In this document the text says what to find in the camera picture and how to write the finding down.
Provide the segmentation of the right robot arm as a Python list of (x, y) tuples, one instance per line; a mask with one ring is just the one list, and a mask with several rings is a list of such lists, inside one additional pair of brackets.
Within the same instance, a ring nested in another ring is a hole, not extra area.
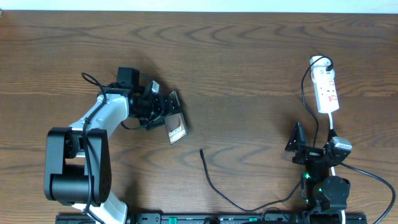
[(331, 129), (322, 148), (308, 146), (303, 127), (297, 122), (285, 150), (295, 154), (293, 163), (305, 166), (301, 181), (307, 209), (301, 213), (302, 221), (341, 223), (351, 184), (348, 179), (331, 174), (330, 169), (348, 157), (352, 144)]

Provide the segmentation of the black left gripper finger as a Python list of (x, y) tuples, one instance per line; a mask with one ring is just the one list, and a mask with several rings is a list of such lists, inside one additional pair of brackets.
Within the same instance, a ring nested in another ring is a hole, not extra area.
[(169, 94), (169, 112), (171, 114), (182, 112), (182, 107), (176, 91), (173, 91)]
[(157, 120), (151, 120), (146, 124), (146, 130), (155, 129), (164, 124), (165, 124), (165, 122), (164, 122), (163, 118), (159, 118)]

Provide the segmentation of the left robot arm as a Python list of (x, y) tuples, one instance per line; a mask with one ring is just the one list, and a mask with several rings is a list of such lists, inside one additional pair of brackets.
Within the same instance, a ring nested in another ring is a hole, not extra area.
[(57, 215), (56, 223), (135, 223), (136, 216), (111, 190), (108, 140), (128, 118), (138, 119), (140, 129), (151, 130), (182, 114), (178, 94), (160, 94), (155, 81), (142, 86), (142, 74), (133, 67), (119, 67), (117, 80), (108, 85), (88, 73), (81, 76), (100, 91), (82, 118), (48, 132), (44, 194), (48, 200), (80, 211)]

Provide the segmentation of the bronze Galaxy smartphone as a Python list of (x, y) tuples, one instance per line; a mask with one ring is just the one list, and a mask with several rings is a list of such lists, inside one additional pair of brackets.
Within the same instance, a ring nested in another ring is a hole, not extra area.
[(175, 144), (188, 135), (183, 113), (170, 115), (164, 121), (170, 144)]

